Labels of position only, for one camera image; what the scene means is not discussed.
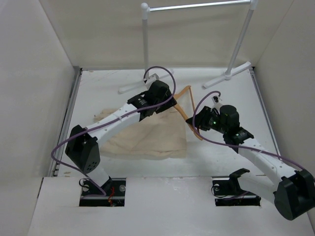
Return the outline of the wooden clothes hanger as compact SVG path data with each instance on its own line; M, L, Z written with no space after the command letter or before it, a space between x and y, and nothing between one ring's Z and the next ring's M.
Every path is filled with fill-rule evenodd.
M202 141L203 139L198 135L198 131L194 131L194 128L191 124L186 123L186 120L192 116L192 113L195 111L195 102L192 92L192 86L188 85L181 89L174 95L174 99L177 101L177 104L174 106L174 109L177 113L180 114L181 118L184 121L184 128L186 135L191 134L196 137L198 140Z

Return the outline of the beige trousers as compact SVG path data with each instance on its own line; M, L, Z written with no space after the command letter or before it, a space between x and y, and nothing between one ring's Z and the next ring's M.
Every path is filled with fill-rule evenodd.
M100 147L100 155L124 160L185 158L186 125L171 108L123 129Z

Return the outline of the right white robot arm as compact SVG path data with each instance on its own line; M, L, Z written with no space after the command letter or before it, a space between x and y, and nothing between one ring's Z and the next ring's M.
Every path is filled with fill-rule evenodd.
M294 220L315 207L315 180L310 172L297 170L284 158L266 151L246 129L240 126L239 113L232 105L220 103L213 96L213 107L205 106L186 120L194 131L214 130L223 135L224 146L252 162L263 177L255 177L241 168L229 175L228 189L238 195L251 192L273 203L281 216Z

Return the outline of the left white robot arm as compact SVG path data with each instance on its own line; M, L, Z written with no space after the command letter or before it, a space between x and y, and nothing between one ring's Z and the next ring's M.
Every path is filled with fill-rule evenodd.
M107 195L112 186L111 177L100 166L100 146L128 126L177 104L168 84L149 80L146 91L130 98L114 113L87 127L77 125L71 130L65 153L90 178L100 196Z

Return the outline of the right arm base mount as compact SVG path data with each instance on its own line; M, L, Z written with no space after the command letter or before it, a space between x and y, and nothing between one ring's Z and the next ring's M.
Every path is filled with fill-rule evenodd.
M217 207L259 207L261 202L258 195L234 188L229 177L212 178L211 193Z

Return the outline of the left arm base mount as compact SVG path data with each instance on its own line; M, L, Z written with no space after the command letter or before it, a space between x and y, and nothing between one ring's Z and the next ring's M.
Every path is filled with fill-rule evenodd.
M109 186L101 191L89 179L79 180L81 187L80 207L124 207L126 194L126 179L114 178Z

